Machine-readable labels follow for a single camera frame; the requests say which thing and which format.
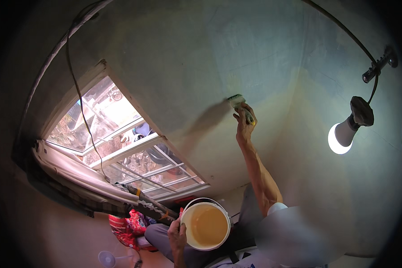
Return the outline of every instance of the white bucket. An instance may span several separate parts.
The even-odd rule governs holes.
[[[194,201],[200,200],[200,199],[208,199],[208,202],[200,202],[196,203],[192,206],[190,206]],[[217,209],[219,210],[222,214],[223,217],[226,219],[226,225],[227,225],[227,230],[225,237],[220,241],[220,243],[207,243],[207,244],[201,244],[198,242],[195,237],[194,237],[194,232],[197,232],[197,230],[193,230],[193,220],[198,220],[196,217],[199,217],[204,211],[210,210],[210,209]],[[231,222],[230,218],[228,216],[228,213],[226,210],[216,201],[210,198],[206,197],[200,197],[196,198],[188,203],[188,205],[185,207],[185,209],[182,212],[182,216],[180,217],[180,223],[184,223],[186,225],[186,238],[187,238],[187,243],[194,249],[198,249],[201,251],[209,251],[213,249],[217,249],[220,247],[223,243],[225,243],[226,239],[229,236],[230,228],[231,228]],[[208,223],[207,229],[204,229],[204,231],[209,231],[209,228],[213,229],[214,228],[214,222],[209,222]]]

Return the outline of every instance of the gray pants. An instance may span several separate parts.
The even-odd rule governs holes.
[[[231,230],[226,242],[218,249],[211,251],[199,251],[186,245],[183,251],[186,266],[188,268],[203,268],[214,260],[224,257],[231,252],[255,246],[254,231],[262,219],[262,213],[259,210],[253,187],[249,184],[244,190],[238,223]],[[150,244],[174,262],[167,230],[168,226],[164,224],[153,224],[147,227],[144,236]]]

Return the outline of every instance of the paint brush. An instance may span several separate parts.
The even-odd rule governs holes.
[[[246,99],[241,94],[236,94],[228,98],[229,104],[234,109],[242,108],[246,113],[246,120],[249,124],[255,125],[255,119],[253,115],[244,107],[241,107],[241,103],[246,103]]]

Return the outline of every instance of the forearm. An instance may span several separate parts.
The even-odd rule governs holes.
[[[183,258],[183,250],[173,252],[174,268],[186,268],[185,259]]]
[[[240,148],[246,160],[247,171],[259,208],[262,215],[266,217],[268,209],[276,202],[283,202],[283,197],[271,174],[262,164],[252,142],[244,142]]]

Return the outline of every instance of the hand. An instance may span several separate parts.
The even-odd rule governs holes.
[[[247,109],[252,114],[253,119],[255,120],[255,125],[250,124],[246,120],[246,113],[244,112],[243,108]],[[250,138],[252,137],[252,131],[255,129],[258,120],[256,119],[253,109],[245,103],[241,103],[241,108],[235,109],[235,111],[238,113],[238,115],[233,114],[235,119],[238,121],[236,138],[239,146],[241,147],[245,145],[247,142],[250,142]]]
[[[180,226],[180,218],[178,218],[171,223],[167,235],[174,260],[177,260],[180,257],[179,255],[183,254],[183,249],[186,245],[186,225],[183,223],[182,226]]]

